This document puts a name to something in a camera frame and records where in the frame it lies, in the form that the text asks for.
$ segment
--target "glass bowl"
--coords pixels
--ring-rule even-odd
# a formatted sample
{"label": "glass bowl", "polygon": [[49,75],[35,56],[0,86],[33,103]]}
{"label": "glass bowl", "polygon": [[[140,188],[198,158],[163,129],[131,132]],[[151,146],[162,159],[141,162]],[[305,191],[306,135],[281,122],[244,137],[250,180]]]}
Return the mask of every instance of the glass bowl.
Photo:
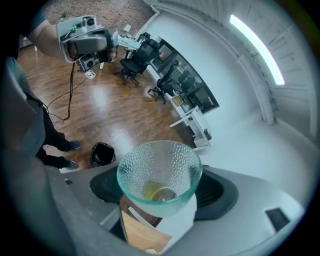
{"label": "glass bowl", "polygon": [[183,209],[202,175],[198,155],[189,146],[168,140],[140,145],[120,161],[116,178],[141,210],[169,217]]}

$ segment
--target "ceiling light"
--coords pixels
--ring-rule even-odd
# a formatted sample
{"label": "ceiling light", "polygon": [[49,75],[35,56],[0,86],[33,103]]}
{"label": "ceiling light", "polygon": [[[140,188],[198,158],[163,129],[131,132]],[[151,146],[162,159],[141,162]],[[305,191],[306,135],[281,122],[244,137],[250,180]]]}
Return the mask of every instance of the ceiling light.
{"label": "ceiling light", "polygon": [[278,86],[284,85],[285,80],[280,72],[280,69],[275,59],[272,57],[268,48],[260,40],[260,38],[236,16],[231,15],[230,23],[234,25],[238,30],[240,30],[246,36],[246,38],[248,38],[249,41],[254,45],[254,47],[258,50],[258,52],[261,54],[262,58],[264,59],[265,63],[269,67],[275,83]]}

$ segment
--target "black pants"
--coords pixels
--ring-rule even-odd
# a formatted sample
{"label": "black pants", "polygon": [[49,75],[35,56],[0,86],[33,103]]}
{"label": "black pants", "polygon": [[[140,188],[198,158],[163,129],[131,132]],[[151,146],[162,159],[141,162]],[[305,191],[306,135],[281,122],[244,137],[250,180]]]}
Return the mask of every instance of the black pants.
{"label": "black pants", "polygon": [[[42,110],[43,110],[43,122],[44,122],[44,130],[45,130],[45,139],[44,139],[43,145],[54,146],[60,151],[65,151],[65,152],[70,151],[72,149],[71,143],[66,140],[65,135],[63,133],[58,132],[55,129],[46,109],[43,107]],[[69,163],[63,156],[57,157],[53,155],[47,155],[43,147],[39,149],[36,156],[46,166],[53,166],[59,169],[66,167]]]}

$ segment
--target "yellow liquid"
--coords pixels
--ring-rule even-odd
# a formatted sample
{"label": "yellow liquid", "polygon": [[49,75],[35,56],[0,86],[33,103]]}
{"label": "yellow liquid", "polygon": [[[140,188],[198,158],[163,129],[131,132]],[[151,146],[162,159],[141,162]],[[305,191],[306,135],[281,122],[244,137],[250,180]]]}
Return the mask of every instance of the yellow liquid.
{"label": "yellow liquid", "polygon": [[170,187],[156,181],[147,181],[143,186],[143,196],[149,201],[167,201],[177,196]]}

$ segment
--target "trash can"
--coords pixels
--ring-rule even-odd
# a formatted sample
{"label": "trash can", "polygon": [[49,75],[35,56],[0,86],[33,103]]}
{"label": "trash can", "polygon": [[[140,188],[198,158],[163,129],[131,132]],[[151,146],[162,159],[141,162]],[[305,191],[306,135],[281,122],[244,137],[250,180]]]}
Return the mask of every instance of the trash can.
{"label": "trash can", "polygon": [[115,149],[109,144],[98,142],[92,147],[90,162],[93,167],[109,165],[115,160]]}

